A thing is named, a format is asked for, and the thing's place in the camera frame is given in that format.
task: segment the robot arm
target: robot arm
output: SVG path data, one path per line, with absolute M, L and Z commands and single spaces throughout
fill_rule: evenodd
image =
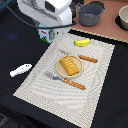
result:
M 69 7 L 72 0 L 17 0 L 22 13 L 45 24 L 48 27 L 72 23 L 72 12 Z M 60 33 L 69 32 L 71 27 L 58 28 Z

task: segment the bread roll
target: bread roll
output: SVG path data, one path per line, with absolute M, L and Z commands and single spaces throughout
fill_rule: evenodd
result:
M 60 59 L 60 63 L 62 64 L 62 66 L 64 67 L 64 69 L 66 70 L 69 76 L 79 73 L 79 68 L 74 63 L 74 61 L 71 59 L 70 56 L 66 56 Z

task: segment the yellow banana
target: yellow banana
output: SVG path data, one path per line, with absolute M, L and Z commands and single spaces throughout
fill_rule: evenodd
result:
M 80 47 L 86 46 L 90 43 L 90 39 L 74 41 L 74 44 Z

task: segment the fork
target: fork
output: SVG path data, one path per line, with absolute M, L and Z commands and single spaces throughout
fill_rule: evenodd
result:
M 51 79 L 53 79 L 53 80 L 61 80 L 61 81 L 63 81 L 64 83 L 69 84 L 69 85 L 72 85 L 72 86 L 77 87 L 77 88 L 79 88 L 79 89 L 82 89 L 82 90 L 86 89 L 86 87 L 85 87 L 84 85 L 82 85 L 82 84 L 79 84 L 79 83 L 70 81 L 70 80 L 68 80 L 68 79 L 63 79 L 63 78 L 61 78 L 61 77 L 59 77 L 59 76 L 57 76 L 57 75 L 52 74 L 51 72 L 46 71 L 46 72 L 44 73 L 44 75 L 48 76 L 49 78 L 51 78 Z

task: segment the striped placemat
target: striped placemat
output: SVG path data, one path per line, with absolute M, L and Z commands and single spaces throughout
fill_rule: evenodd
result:
M 90 128 L 114 45 L 93 39 L 86 47 L 74 45 L 75 40 L 83 39 L 86 38 L 69 33 L 59 34 L 14 96 L 81 128 Z M 58 75 L 56 62 L 64 55 L 57 49 L 98 59 L 98 63 L 82 60 L 84 71 L 81 76 L 73 79 L 74 82 L 85 85 L 85 90 L 59 80 L 54 81 L 44 75 L 45 71 Z

